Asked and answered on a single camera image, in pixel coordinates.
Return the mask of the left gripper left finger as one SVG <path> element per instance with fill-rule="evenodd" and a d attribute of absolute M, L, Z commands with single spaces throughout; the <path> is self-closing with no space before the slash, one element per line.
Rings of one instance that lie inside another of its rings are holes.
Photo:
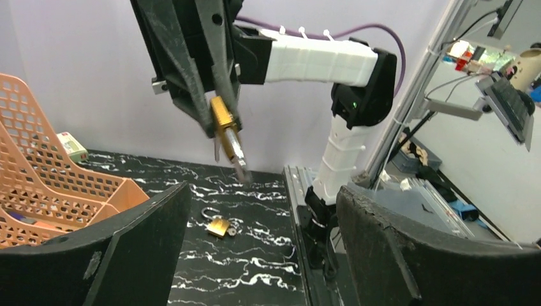
<path fill-rule="evenodd" d="M 1 251 L 2 305 L 166 305 L 191 190 L 183 182 L 86 228 Z"/>

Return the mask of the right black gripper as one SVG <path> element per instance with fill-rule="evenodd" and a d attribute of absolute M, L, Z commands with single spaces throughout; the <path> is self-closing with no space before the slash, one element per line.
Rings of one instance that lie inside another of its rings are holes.
<path fill-rule="evenodd" d="M 235 25 L 242 1 L 132 1 L 152 62 L 156 94 L 195 120 L 208 138 L 215 135 L 206 92 L 220 95 L 237 111 L 239 86 L 262 85 L 272 40 L 256 29 Z"/>

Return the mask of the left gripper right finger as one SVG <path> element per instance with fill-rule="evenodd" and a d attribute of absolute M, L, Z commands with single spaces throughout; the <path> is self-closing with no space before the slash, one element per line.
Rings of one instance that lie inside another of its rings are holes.
<path fill-rule="evenodd" d="M 445 233 L 343 186 L 337 219 L 361 305 L 539 305 L 540 247 Z"/>

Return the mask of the brass padlock with keys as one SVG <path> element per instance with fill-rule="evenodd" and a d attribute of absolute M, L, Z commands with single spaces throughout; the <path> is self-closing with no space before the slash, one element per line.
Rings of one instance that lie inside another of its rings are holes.
<path fill-rule="evenodd" d="M 221 96 L 210 99 L 210 109 L 215 123 L 214 159 L 220 160 L 222 150 L 229 162 L 234 166 L 239 181 L 250 184 L 252 177 L 241 145 L 238 127 Z"/>

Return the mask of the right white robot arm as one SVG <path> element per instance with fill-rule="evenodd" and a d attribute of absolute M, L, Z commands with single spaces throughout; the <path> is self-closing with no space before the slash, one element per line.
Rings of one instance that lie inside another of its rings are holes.
<path fill-rule="evenodd" d="M 241 25 L 241 1 L 132 1 L 131 7 L 156 74 L 155 93 L 169 93 L 198 122 L 241 180 L 249 178 L 239 137 L 241 85 L 332 85 L 330 135 L 299 210 L 308 218 L 301 230 L 309 266 L 335 273 L 336 196 L 355 170 L 366 135 L 390 113 L 396 55 L 355 38 Z"/>

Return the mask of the monitor on arm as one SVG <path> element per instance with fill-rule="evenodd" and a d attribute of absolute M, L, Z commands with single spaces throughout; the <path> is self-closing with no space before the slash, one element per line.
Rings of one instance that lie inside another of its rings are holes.
<path fill-rule="evenodd" d="M 475 82 L 480 96 L 473 106 L 463 106 L 425 97 L 420 109 L 431 115 L 442 113 L 478 121 L 494 113 L 518 145 L 531 150 L 535 104 L 525 101 L 509 80 L 498 73 L 484 75 Z"/>

